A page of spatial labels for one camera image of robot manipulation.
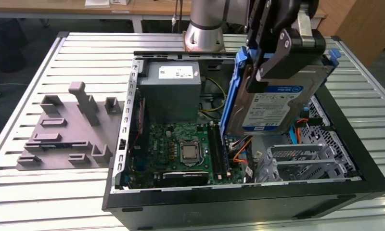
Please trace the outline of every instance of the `green motherboard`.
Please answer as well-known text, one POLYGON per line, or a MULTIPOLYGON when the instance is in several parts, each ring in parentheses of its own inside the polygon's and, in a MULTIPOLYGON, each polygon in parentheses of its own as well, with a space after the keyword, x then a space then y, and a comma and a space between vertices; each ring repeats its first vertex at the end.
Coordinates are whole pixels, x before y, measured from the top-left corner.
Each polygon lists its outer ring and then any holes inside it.
MULTIPOLYGON (((229 177, 218 179, 213 176, 206 126, 206 124, 150 125, 147 172, 203 171, 209 173, 209 185, 241 183, 239 168, 229 170, 229 177)), ((151 182, 142 180, 139 187, 153 187, 151 182)))

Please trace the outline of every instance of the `gray power supply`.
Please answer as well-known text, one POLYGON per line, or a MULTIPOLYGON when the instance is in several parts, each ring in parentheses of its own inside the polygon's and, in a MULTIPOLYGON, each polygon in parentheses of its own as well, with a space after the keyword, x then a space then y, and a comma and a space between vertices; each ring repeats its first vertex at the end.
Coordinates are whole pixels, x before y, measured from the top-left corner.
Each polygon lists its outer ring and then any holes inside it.
POLYGON ((150 62, 146 70, 137 86, 150 122, 195 122, 201 91, 198 62, 150 62))

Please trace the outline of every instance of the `table surface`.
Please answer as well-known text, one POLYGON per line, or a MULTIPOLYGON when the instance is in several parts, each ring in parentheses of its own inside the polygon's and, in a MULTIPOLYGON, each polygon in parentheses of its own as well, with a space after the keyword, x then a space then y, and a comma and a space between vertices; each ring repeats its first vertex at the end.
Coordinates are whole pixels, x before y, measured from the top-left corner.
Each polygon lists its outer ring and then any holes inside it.
MULTIPOLYGON (((141 15, 173 15, 174 0, 130 0, 127 5, 111 4, 109 8, 85 9, 85 0, 0 0, 0 12, 30 13, 121 13, 141 15)), ((183 0, 182 14, 190 14, 191 0, 183 0)), ((325 13, 317 10, 315 18, 323 18, 325 13)))
MULTIPOLYGON (((245 36, 225 35, 226 51, 237 51, 245 36)), ((385 90, 342 43, 339 66, 326 88, 385 176, 385 90)), ((71 81, 83 81, 95 101, 125 101, 133 51, 182 51, 177 34, 70 33, 57 38, 0 135, 0 231, 121 231, 122 225, 101 210, 106 168, 17 171, 23 144, 42 112, 45 94, 75 101, 71 81)), ((321 219, 245 224, 221 230, 254 231, 385 230, 385 196, 357 202, 321 219)))

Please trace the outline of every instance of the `floor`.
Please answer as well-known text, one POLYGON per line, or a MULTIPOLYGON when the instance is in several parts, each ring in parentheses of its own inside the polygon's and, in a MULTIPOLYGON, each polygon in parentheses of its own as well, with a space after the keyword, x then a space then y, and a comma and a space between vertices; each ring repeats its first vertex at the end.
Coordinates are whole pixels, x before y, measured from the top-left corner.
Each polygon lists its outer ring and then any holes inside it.
MULTIPOLYGON (((26 59, 26 67, 11 74, 0 72, 0 84, 17 83, 21 85, 0 85, 0 132, 6 120, 13 112, 25 88, 34 76, 35 70, 46 55, 58 31, 73 32, 133 32, 131 23, 127 20, 55 20, 49 21, 50 26, 42 28, 37 19, 19 21, 29 44, 21 48, 26 59)), ((145 21, 142 24, 146 33, 169 33, 169 21, 145 21)), ((182 22, 181 30, 187 27, 187 22, 182 22)), ((370 72, 385 87, 385 51, 369 67, 370 72)))

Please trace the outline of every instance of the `yellow wire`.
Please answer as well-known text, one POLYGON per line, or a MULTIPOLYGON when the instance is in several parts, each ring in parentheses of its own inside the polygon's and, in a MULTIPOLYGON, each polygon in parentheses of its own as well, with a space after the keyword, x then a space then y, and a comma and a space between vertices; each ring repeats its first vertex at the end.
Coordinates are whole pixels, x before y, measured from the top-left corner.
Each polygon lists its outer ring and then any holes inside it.
POLYGON ((199 109, 198 111, 199 112, 213 112, 213 111, 217 111, 218 109, 221 109, 223 107, 223 104, 225 104, 225 100, 226 100, 226 94, 225 94, 225 91, 222 90, 219 84, 211 79, 211 78, 206 78, 210 82, 214 83, 214 85, 218 87, 218 89, 221 90, 222 92, 222 95, 223 95, 223 100, 222 100, 222 104, 221 106, 218 106, 217 108, 211 108, 211 109, 199 109))

